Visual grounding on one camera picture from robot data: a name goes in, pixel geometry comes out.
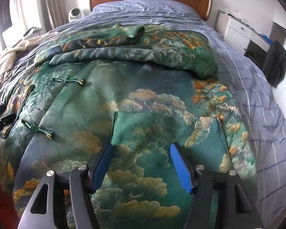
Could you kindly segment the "green landscape print jacket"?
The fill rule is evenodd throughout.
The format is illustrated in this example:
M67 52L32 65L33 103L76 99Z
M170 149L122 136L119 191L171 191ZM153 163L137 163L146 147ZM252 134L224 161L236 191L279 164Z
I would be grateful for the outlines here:
M46 171L72 170L113 144L91 196L102 228L182 228L191 197L169 155L235 169L257 195L255 156L237 103L196 31L150 24L59 34L0 78L0 103L18 119L0 137L0 182L19 215Z

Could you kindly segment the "cream knitted sweater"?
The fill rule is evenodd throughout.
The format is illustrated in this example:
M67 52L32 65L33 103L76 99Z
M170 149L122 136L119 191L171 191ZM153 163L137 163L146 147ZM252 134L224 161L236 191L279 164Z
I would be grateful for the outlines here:
M7 47L0 53L0 85L7 79L9 72L12 70L16 55L18 52L27 52L33 49L34 47L40 45L45 40L57 35L58 32L46 33L44 35L29 37L21 39L13 47Z

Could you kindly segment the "blue plaid bed duvet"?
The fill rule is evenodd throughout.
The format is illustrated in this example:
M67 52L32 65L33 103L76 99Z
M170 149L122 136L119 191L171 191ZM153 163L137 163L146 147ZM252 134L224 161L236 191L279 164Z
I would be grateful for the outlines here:
M236 100L255 156L257 195L250 195L264 226L276 227L286 216L286 120L262 71L225 43L194 10L170 0L110 2L96 6L90 15L60 26L50 33L57 31L59 35L86 28L150 24L177 31L196 31L207 38L215 55L218 80L227 86ZM20 59L15 60L12 70L15 67L25 70L28 55L37 47L23 52ZM1 189L9 193L13 200L12 191L4 189L2 185Z

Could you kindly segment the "orange knitted trousers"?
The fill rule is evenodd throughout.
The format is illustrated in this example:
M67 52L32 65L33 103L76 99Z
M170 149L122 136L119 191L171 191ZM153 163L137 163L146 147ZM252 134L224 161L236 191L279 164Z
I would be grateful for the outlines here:
M3 192L0 185L0 228L17 228L18 214L14 208L12 197Z

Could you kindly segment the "beige curtain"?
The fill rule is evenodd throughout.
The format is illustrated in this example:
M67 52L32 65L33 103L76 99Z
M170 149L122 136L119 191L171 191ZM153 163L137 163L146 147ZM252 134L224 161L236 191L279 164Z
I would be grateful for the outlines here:
M51 30L68 23L65 0L45 0L45 8Z

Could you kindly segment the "white round fan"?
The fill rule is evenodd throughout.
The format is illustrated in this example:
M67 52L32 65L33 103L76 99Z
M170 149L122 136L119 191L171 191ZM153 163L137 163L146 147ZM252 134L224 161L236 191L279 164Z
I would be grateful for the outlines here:
M82 17L81 10L79 8L72 8L68 13L68 21L72 22Z

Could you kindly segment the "dark jacket on chair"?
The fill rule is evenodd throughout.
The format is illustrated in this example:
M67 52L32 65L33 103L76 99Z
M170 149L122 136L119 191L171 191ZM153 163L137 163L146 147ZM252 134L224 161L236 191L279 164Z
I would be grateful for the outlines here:
M261 70L272 87L277 88L283 81L286 74L286 50L278 41L269 48Z

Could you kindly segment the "white desk with drawers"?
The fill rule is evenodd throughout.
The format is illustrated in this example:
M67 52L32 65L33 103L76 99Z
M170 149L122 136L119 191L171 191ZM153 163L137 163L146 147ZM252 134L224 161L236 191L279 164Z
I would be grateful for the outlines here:
M270 49L270 44L255 30L223 11L218 11L214 28L222 36L224 42L242 55L246 54L250 44L256 45L264 52Z

